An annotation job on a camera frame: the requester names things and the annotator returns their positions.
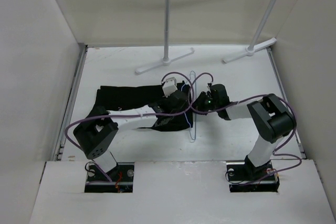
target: white table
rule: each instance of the white table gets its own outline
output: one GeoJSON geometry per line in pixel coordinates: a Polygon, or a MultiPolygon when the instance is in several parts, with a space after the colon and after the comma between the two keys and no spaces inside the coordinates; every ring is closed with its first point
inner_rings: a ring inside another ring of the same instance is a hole
{"type": "MultiPolygon", "coordinates": [[[[185,59],[142,75],[134,70],[145,63],[159,60],[162,47],[89,48],[83,69],[71,121],[85,118],[95,102],[100,86],[145,86],[160,84],[164,74],[179,71],[189,75],[210,72],[214,83],[225,85],[232,101],[256,94],[275,93],[281,96],[276,75],[266,50],[253,57],[222,64],[225,53],[240,50],[244,46],[190,45],[172,46],[171,54],[179,54],[193,47],[195,53],[185,59]]],[[[206,90],[209,77],[200,78],[197,92],[206,90]]],[[[157,132],[133,130],[118,133],[110,150],[118,162],[134,161],[208,161],[244,159],[251,151],[258,132],[252,120],[224,121],[216,113],[197,117],[197,140],[190,142],[188,131],[157,132]]],[[[294,138],[282,153],[300,155],[294,138]]],[[[62,156],[63,161],[84,161],[85,155],[68,141],[62,156]]]]}
{"type": "Polygon", "coordinates": [[[47,163],[30,224],[335,224],[309,160],[280,174],[279,193],[230,193],[220,161],[137,162],[133,193],[83,193],[84,164],[47,163]]]}

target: vertical pole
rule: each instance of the vertical pole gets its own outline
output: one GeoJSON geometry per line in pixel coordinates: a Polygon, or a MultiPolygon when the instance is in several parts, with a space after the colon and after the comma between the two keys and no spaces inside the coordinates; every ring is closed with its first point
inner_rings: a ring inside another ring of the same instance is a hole
{"type": "Polygon", "coordinates": [[[247,48],[248,51],[253,51],[254,46],[256,45],[257,40],[258,40],[258,38],[259,38],[259,36],[261,34],[261,31],[263,30],[264,25],[265,25],[265,23],[266,23],[269,15],[270,15],[270,13],[271,13],[273,7],[274,7],[274,5],[275,5],[275,2],[276,2],[276,0],[271,0],[269,2],[268,7],[267,7],[267,9],[266,9],[266,11],[264,13],[264,16],[261,19],[261,22],[260,22],[260,24],[258,26],[258,29],[257,29],[256,33],[254,34],[253,39],[252,39],[250,45],[247,48]]]}
{"type": "Polygon", "coordinates": [[[163,62],[169,62],[169,17],[170,17],[170,0],[165,0],[163,62]]]}

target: gray wall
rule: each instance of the gray wall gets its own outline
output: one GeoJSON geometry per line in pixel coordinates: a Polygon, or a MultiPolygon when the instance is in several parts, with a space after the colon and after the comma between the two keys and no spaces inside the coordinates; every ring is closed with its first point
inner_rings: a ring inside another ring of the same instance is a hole
{"type": "Polygon", "coordinates": [[[336,0],[298,0],[275,45],[275,60],[300,137],[318,165],[336,214],[336,0]]]}
{"type": "MultiPolygon", "coordinates": [[[[57,0],[79,42],[163,44],[164,0],[57,0]]],[[[171,42],[246,43],[269,0],[172,0],[171,42]]],[[[261,40],[276,36],[296,0],[278,0],[261,40]]]]}
{"type": "Polygon", "coordinates": [[[55,0],[0,0],[0,222],[29,223],[79,49],[55,0]]]}

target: white wall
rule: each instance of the white wall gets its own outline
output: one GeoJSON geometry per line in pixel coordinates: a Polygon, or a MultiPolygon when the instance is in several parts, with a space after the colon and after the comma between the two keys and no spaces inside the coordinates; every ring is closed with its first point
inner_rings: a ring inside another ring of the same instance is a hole
{"type": "Polygon", "coordinates": [[[25,224],[79,48],[55,0],[0,0],[0,222],[25,224]]]}
{"type": "MultiPolygon", "coordinates": [[[[57,0],[79,42],[163,44],[164,0],[57,0]]],[[[171,42],[246,43],[269,0],[172,0],[171,42]]],[[[261,39],[276,36],[296,0],[278,0],[261,39]]]]}
{"type": "Polygon", "coordinates": [[[336,214],[336,0],[298,0],[275,45],[275,60],[309,158],[336,214]]]}

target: black cloth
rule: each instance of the black cloth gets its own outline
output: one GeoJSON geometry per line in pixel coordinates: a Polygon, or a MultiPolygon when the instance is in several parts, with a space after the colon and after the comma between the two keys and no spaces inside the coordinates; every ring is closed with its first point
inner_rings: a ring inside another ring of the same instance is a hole
{"type": "MultiPolygon", "coordinates": [[[[181,90],[184,82],[178,83],[177,88],[181,90]]],[[[185,85],[183,92],[188,94],[189,85],[185,85]]],[[[149,103],[163,99],[164,93],[161,85],[141,87],[111,87],[100,86],[97,90],[94,106],[103,106],[106,110],[130,110],[143,107],[149,103]]],[[[193,126],[193,113],[186,112],[190,125],[193,126]]],[[[189,128],[184,114],[175,116],[168,124],[151,127],[156,131],[181,131],[189,128]]]]}

